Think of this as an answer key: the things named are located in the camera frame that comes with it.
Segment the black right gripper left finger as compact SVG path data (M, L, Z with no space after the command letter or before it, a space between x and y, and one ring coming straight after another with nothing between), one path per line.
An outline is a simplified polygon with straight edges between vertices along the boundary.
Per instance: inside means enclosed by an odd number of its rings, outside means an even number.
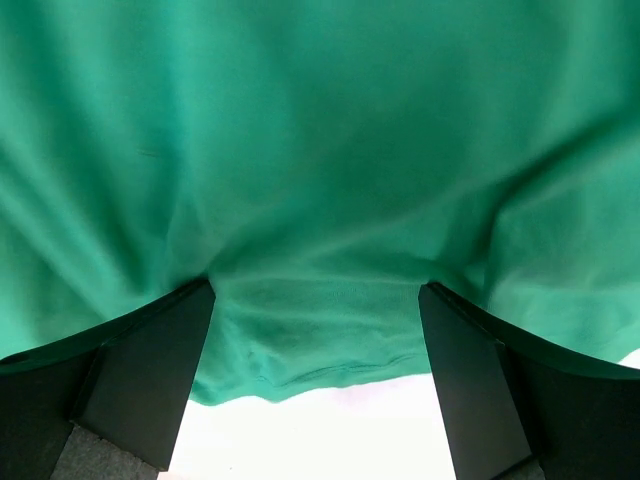
M215 303L198 278L1 361L4 479L155 479L168 470Z

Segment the green tank top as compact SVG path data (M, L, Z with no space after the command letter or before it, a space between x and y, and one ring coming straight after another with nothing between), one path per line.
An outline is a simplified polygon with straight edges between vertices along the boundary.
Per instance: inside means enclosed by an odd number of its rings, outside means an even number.
M1 352L196 277L192 390L429 369L419 288L639 346L635 1L5 1Z

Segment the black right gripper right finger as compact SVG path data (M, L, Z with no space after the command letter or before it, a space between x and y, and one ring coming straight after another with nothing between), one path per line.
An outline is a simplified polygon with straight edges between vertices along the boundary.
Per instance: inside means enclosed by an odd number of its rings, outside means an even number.
M439 283L418 303L457 478L638 478L638 370L549 342Z

